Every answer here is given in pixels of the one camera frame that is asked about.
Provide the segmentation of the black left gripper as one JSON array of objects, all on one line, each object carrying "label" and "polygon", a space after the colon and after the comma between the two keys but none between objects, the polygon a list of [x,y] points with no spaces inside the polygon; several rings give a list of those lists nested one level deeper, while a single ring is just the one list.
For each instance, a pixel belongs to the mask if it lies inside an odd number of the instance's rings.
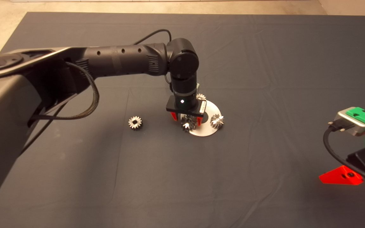
[{"label": "black left gripper", "polygon": [[207,101],[197,99],[191,96],[171,95],[166,104],[166,111],[171,113],[174,121],[179,120],[179,115],[191,116],[197,122],[197,126],[201,126],[205,115]]}]

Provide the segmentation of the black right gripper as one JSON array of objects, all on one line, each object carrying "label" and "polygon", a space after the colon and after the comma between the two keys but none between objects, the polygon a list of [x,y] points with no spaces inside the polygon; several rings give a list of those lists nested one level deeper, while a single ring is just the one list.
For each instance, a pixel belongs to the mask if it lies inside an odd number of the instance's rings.
[{"label": "black right gripper", "polygon": [[[347,162],[365,171],[365,148],[348,155]],[[319,179],[324,184],[335,185],[360,185],[364,182],[360,174],[345,165],[320,175]]]}]

